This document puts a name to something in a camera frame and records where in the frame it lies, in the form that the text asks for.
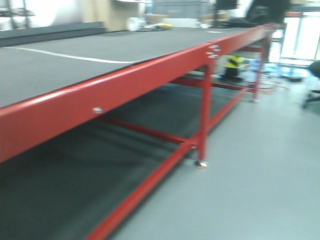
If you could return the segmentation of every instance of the chair leg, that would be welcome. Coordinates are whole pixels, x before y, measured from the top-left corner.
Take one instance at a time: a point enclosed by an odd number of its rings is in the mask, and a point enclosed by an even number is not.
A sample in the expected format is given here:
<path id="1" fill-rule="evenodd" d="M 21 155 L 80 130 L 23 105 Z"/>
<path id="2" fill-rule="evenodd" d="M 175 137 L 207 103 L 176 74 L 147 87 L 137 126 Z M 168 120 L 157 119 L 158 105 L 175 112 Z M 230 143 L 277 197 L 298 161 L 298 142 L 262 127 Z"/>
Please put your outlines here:
<path id="1" fill-rule="evenodd" d="M 313 97 L 313 98 L 309 98 L 309 99 L 305 100 L 304 103 L 303 103 L 303 105 L 302 105 L 302 107 L 303 107 L 304 109 L 306 109 L 308 103 L 310 103 L 310 102 L 317 102 L 317 101 L 320 101 L 320 96 L 318 96 L 318 97 Z"/>

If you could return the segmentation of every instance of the gray floor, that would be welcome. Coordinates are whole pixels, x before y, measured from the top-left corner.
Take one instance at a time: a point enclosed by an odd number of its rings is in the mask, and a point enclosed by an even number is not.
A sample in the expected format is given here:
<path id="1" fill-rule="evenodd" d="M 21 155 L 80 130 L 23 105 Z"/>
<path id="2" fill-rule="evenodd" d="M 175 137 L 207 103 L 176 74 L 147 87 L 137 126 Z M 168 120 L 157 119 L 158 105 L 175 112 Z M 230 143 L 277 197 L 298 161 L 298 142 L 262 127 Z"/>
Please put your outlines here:
<path id="1" fill-rule="evenodd" d="M 283 82 L 247 96 L 210 134 L 209 167 L 186 159 L 110 239 L 319 240 L 320 102 L 301 103 L 320 82 Z"/>

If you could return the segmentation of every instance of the red metal frame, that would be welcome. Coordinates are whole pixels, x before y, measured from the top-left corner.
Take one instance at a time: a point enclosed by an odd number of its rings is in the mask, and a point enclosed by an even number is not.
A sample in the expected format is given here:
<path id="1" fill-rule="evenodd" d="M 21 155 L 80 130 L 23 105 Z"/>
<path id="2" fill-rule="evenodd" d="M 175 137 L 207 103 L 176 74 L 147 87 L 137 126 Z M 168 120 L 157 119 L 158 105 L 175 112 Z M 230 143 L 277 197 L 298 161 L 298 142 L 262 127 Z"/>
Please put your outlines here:
<path id="1" fill-rule="evenodd" d="M 204 160 L 208 131 L 228 114 L 246 92 L 253 92 L 254 98 L 257 97 L 259 77 L 257 77 L 253 89 L 212 83 L 211 73 L 216 58 L 210 58 L 208 52 L 214 51 L 212 47 L 215 46 L 218 48 L 216 51 L 216 57 L 218 57 L 242 48 L 242 50 L 261 52 L 261 62 L 263 63 L 263 49 L 244 47 L 262 39 L 269 41 L 271 30 L 271 25 L 249 28 L 232 36 L 139 63 L 83 83 L 0 108 L 0 162 L 96 118 L 100 114 L 165 83 L 172 82 L 202 88 L 199 130 L 189 139 L 124 121 L 99 117 L 103 121 L 180 145 L 86 238 L 87 240 L 105 239 L 190 149 L 198 150 L 199 160 Z M 203 80 L 181 77 L 201 66 L 205 66 Z M 209 118 L 212 87 L 239 90 L 240 92 L 215 116 Z M 99 114 L 93 111 L 96 107 L 102 109 Z"/>

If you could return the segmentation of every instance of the white line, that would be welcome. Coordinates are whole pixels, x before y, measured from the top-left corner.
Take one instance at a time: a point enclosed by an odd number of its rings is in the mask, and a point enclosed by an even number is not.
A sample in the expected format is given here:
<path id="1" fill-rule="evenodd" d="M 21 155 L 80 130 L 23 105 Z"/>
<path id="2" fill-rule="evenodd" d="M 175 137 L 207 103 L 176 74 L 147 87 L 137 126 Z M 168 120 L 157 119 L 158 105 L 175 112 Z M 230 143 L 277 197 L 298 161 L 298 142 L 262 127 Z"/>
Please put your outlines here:
<path id="1" fill-rule="evenodd" d="M 24 48 L 24 47 L 7 46 L 5 48 L 6 49 L 25 50 L 25 51 L 36 52 L 36 53 L 40 53 L 40 54 L 47 54 L 47 55 L 58 56 L 58 57 L 63 57 L 63 58 L 79 59 L 79 60 L 86 60 L 86 61 L 105 63 L 105 64 L 133 64 L 133 63 L 136 63 L 136 61 L 112 61 L 112 60 L 105 60 L 105 59 L 91 58 L 91 57 L 72 56 L 72 55 L 67 55 L 67 54 L 61 54 L 61 53 L 32 49 L 32 48 Z"/>

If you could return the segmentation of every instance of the office chair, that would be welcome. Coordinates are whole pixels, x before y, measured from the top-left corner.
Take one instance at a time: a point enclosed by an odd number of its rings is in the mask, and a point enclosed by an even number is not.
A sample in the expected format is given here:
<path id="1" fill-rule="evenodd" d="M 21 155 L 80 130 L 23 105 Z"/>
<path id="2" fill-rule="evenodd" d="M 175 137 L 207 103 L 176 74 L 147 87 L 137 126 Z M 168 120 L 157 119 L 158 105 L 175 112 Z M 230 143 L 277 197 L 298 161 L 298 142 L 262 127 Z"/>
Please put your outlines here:
<path id="1" fill-rule="evenodd" d="M 316 76 L 317 78 L 319 78 L 320 81 L 320 61 L 315 61 L 313 63 L 310 64 L 309 66 L 309 71 Z M 320 101 L 320 96 L 317 97 L 312 97 L 312 94 L 320 94 L 320 90 L 311 90 L 308 94 L 308 99 L 304 101 L 304 104 L 302 105 L 302 107 L 304 109 L 307 108 L 308 103 L 310 102 L 317 102 Z"/>

